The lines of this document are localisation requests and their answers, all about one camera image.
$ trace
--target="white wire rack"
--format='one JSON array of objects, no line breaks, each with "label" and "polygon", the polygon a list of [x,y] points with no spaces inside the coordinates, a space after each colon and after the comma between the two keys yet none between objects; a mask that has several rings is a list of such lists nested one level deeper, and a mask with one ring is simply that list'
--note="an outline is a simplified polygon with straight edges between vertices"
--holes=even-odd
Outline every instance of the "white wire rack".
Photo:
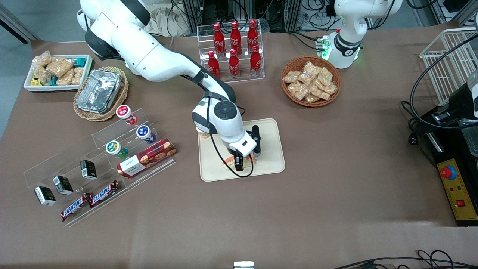
[{"label": "white wire rack", "polygon": [[[475,27],[444,30],[420,53],[420,58],[429,67],[444,53],[476,33]],[[477,69],[477,63],[468,43],[450,53],[428,72],[440,105],[447,103],[450,95],[467,81]]]}]

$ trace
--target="brown tablecloth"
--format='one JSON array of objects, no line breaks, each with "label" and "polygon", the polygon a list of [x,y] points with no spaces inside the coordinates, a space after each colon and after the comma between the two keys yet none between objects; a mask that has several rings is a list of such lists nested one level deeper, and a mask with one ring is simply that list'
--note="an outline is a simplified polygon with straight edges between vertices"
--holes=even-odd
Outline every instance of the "brown tablecloth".
[{"label": "brown tablecloth", "polygon": [[[283,66],[313,51],[287,34],[265,34],[266,79],[232,86],[245,121],[277,121],[286,169],[248,179],[201,180],[191,120],[199,87],[128,71],[126,103],[157,122],[179,150],[177,163],[71,228],[38,204],[23,172],[112,121],[78,117],[74,93],[21,90],[0,142],[0,264],[231,268],[253,260],[256,268],[332,268],[420,248],[478,263],[478,229],[454,227],[437,172],[407,143],[409,117],[400,109],[424,70],[418,53],[449,26],[370,31],[359,59],[340,71],[340,96],[318,109],[296,105],[280,85]],[[195,38],[174,46],[198,59]],[[34,55],[45,49],[93,55],[85,43],[33,43]],[[422,112],[433,106],[430,84],[417,94]]]}]

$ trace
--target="red cookie box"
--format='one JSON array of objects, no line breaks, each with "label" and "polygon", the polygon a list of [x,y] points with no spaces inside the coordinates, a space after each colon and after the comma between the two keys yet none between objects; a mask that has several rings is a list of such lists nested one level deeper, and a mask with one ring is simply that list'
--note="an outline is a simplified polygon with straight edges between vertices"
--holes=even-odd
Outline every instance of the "red cookie box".
[{"label": "red cookie box", "polygon": [[116,165],[118,174],[132,178],[142,171],[154,166],[166,156],[176,153],[176,149],[168,139],[163,139],[135,156]]}]

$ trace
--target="red bottle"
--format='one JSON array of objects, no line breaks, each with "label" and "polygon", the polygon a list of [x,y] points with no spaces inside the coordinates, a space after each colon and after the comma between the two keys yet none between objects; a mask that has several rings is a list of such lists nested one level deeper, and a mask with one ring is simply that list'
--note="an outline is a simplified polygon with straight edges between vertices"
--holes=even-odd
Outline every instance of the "red bottle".
[{"label": "red bottle", "polygon": [[239,68],[239,59],[236,56],[236,50],[231,49],[231,58],[229,58],[229,73],[231,74],[231,79],[240,78],[240,68]]},{"label": "red bottle", "polygon": [[209,66],[209,72],[213,74],[217,79],[221,79],[221,71],[219,71],[219,62],[216,58],[214,58],[214,51],[210,50],[207,54],[209,54],[209,60],[207,61],[207,65]]},{"label": "red bottle", "polygon": [[238,30],[239,23],[237,21],[232,21],[231,22],[231,48],[236,50],[237,55],[242,54],[242,48],[241,48],[241,40],[240,40],[240,33]]},{"label": "red bottle", "polygon": [[252,47],[257,45],[257,30],[256,30],[256,20],[249,21],[249,32],[247,32],[247,51],[248,54],[252,54]]},{"label": "red bottle", "polygon": [[221,32],[221,25],[216,22],[214,24],[214,48],[216,49],[216,54],[218,58],[226,57],[226,44],[224,44],[224,35]]},{"label": "red bottle", "polygon": [[261,75],[261,55],[259,54],[259,46],[252,46],[252,54],[250,55],[250,74],[253,77]]}]

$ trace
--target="wicker basket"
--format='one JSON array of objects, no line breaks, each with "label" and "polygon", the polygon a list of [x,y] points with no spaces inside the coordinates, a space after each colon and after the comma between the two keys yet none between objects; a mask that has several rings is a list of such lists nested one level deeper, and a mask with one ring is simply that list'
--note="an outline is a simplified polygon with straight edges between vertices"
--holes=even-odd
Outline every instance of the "wicker basket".
[{"label": "wicker basket", "polygon": [[[302,68],[304,68],[305,63],[308,62],[308,61],[310,61],[311,63],[313,63],[315,66],[318,66],[318,67],[326,67],[332,73],[332,75],[333,75],[332,81],[337,86],[337,91],[334,94],[332,94],[332,96],[330,97],[329,100],[319,100],[319,101],[313,102],[313,103],[308,103],[308,102],[305,102],[305,101],[301,101],[301,100],[295,98],[289,92],[289,90],[287,89],[288,84],[285,83],[282,80],[282,78],[285,77],[285,75],[287,75],[287,73],[289,73],[290,71],[302,71]],[[312,56],[312,55],[303,55],[303,56],[299,56],[297,58],[294,58],[294,59],[290,60],[284,66],[284,70],[282,70],[281,84],[282,84],[282,89],[284,90],[285,94],[287,96],[289,96],[289,98],[292,101],[294,101],[294,102],[296,102],[300,105],[306,106],[306,107],[319,107],[319,106],[324,106],[324,105],[332,102],[335,98],[337,98],[338,94],[340,93],[340,89],[342,88],[342,80],[340,79],[340,74],[338,73],[337,68],[335,68],[335,66],[333,66],[328,61],[325,61],[324,59],[322,59],[318,56]]]},{"label": "wicker basket", "polygon": [[123,78],[123,81],[122,81],[121,86],[118,90],[118,93],[116,95],[113,106],[105,114],[97,114],[97,113],[93,113],[93,112],[83,111],[83,110],[80,110],[76,106],[76,99],[78,98],[78,95],[81,93],[81,91],[85,88],[85,85],[87,84],[88,79],[86,79],[85,82],[83,82],[83,84],[81,84],[81,87],[76,92],[75,99],[73,100],[73,108],[75,109],[75,113],[78,114],[78,116],[82,117],[83,119],[87,119],[89,121],[92,121],[92,122],[103,122],[103,121],[113,117],[116,113],[116,109],[120,105],[123,104],[123,102],[126,99],[126,96],[128,95],[128,85],[129,84],[128,84],[128,80],[126,79],[126,75],[123,72],[123,70],[121,70],[117,67],[101,67],[100,69],[120,74],[121,77]]}]

